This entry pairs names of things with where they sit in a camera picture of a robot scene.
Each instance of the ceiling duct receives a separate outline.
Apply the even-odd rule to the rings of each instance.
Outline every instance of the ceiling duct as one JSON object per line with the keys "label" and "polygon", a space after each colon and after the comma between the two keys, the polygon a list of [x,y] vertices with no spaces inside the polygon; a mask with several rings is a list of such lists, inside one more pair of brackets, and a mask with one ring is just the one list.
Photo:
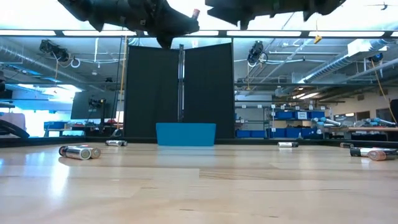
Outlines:
{"label": "ceiling duct", "polygon": [[[55,74],[55,65],[47,65],[46,63],[38,61],[36,54],[30,50],[23,49],[5,38],[0,40],[0,61],[4,64],[7,64],[7,62],[21,62],[19,66],[46,76],[49,76],[49,74]],[[83,77],[80,77],[76,73],[69,72],[62,67],[58,68],[58,75],[74,80],[77,84],[87,82]],[[90,85],[90,87],[95,90],[104,91],[93,85]]]}
{"label": "ceiling duct", "polygon": [[[357,60],[363,60],[364,58],[372,57],[380,52],[380,50],[387,44],[393,43],[394,39],[376,39],[376,40],[363,40],[356,39],[352,43],[348,44],[348,50],[339,54],[333,60],[325,62],[309,71],[298,81],[298,83],[312,83],[314,80],[325,77],[335,71],[344,68],[347,65],[352,64]],[[276,95],[283,96],[288,95],[294,87],[288,87],[280,89],[276,92]]]}

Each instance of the yellow cable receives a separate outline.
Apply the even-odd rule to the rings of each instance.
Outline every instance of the yellow cable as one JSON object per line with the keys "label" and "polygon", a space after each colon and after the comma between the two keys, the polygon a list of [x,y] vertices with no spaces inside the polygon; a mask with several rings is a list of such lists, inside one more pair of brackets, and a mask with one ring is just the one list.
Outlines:
{"label": "yellow cable", "polygon": [[[123,84],[124,84],[124,69],[126,68],[127,46],[128,46],[128,41],[127,41],[127,36],[125,36],[124,37],[124,56],[123,56],[123,67],[122,67],[122,80],[121,80],[121,83],[120,83],[119,105],[122,105],[122,91],[123,91]],[[118,121],[116,123],[116,128],[117,129],[119,129],[119,119],[120,119],[120,110],[118,111]]]}
{"label": "yellow cable", "polygon": [[388,103],[388,108],[390,109],[390,113],[391,113],[392,119],[394,120],[395,123],[397,123],[396,117],[394,116],[394,114],[393,114],[393,112],[392,112],[392,110],[391,110],[390,101],[387,99],[386,95],[384,94],[383,88],[381,87],[381,83],[380,83],[380,80],[379,80],[379,75],[377,74],[377,70],[375,70],[374,73],[375,73],[375,75],[376,75],[376,79],[377,79],[377,82],[378,82],[378,84],[379,84],[381,93],[383,94],[384,99],[385,99],[386,102]]}

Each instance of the ceiling light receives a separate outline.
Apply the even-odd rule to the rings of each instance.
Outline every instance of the ceiling light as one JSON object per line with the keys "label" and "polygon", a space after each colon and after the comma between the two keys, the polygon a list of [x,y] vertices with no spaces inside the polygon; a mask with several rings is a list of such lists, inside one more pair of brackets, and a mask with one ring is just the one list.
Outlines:
{"label": "ceiling light", "polygon": [[311,31],[309,36],[315,37],[381,37],[384,35],[383,31]]}
{"label": "ceiling light", "polygon": [[305,95],[305,93],[302,93],[302,94],[299,94],[299,95],[293,96],[293,97],[300,98],[300,97],[302,97],[303,95]]}
{"label": "ceiling light", "polygon": [[300,100],[305,100],[305,99],[311,98],[311,97],[313,97],[313,96],[316,96],[316,95],[318,95],[318,94],[319,94],[319,93],[310,93],[310,94],[308,94],[307,96],[301,97]]}
{"label": "ceiling light", "polygon": [[55,36],[53,30],[0,30],[0,35]]}
{"label": "ceiling light", "polygon": [[67,36],[132,36],[137,35],[129,30],[104,30],[98,32],[96,30],[65,30],[62,31]]}
{"label": "ceiling light", "polygon": [[301,31],[257,31],[257,30],[231,30],[227,31],[226,35],[234,36],[269,36],[269,37],[299,37]]}
{"label": "ceiling light", "polygon": [[198,32],[194,32],[187,35],[200,35],[200,36],[208,36],[208,35],[218,35],[217,30],[199,30]]}

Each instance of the duct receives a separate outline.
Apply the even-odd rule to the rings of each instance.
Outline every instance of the duct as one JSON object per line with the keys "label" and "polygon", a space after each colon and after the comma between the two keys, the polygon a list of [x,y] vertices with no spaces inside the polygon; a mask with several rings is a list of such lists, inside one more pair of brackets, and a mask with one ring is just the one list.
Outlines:
{"label": "duct", "polygon": [[[311,70],[308,74],[304,76],[303,79],[299,81],[299,83],[311,83],[314,80],[329,75],[337,70],[340,70],[345,66],[354,63],[357,60],[362,60],[363,58],[372,57],[373,55],[378,54],[379,50],[381,50],[387,44],[391,44],[394,41],[395,40],[393,39],[392,40],[376,39],[376,40],[366,40],[366,42],[364,42],[363,40],[357,39],[354,42],[350,43],[349,47],[352,44],[359,44],[360,42],[362,42],[363,47],[366,46],[368,48],[367,51],[365,52],[357,51],[356,54],[352,54],[349,52],[349,50],[346,50],[342,54],[337,56],[335,59],[333,59],[331,62],[326,62],[318,66],[317,68]],[[286,88],[278,92],[278,94],[286,95],[293,90],[294,90],[293,87]]]}
{"label": "duct", "polygon": [[[0,40],[0,57],[3,62],[15,62],[20,61],[22,62],[23,67],[29,70],[33,70],[35,72],[39,72],[43,75],[49,73],[55,73],[55,66],[47,65],[46,63],[40,62],[37,60],[37,56],[30,52],[27,49],[21,49],[21,52],[18,52],[18,49],[21,49],[20,46],[12,43],[5,38]],[[74,80],[78,83],[86,82],[85,79],[79,77],[77,74],[73,72],[69,72],[64,68],[58,68],[58,74],[65,78],[69,78]],[[90,85],[90,87],[94,88],[95,90],[104,91],[96,86]]]}

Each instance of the black panel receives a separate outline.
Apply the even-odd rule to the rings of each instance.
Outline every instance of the black panel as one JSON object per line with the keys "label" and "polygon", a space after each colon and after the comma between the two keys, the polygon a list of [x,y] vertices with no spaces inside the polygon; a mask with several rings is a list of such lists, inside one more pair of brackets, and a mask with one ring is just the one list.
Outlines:
{"label": "black panel", "polygon": [[178,50],[129,48],[124,134],[155,138],[156,123],[177,122]]}
{"label": "black panel", "polygon": [[234,138],[232,44],[185,52],[184,119],[215,123],[217,139]]}

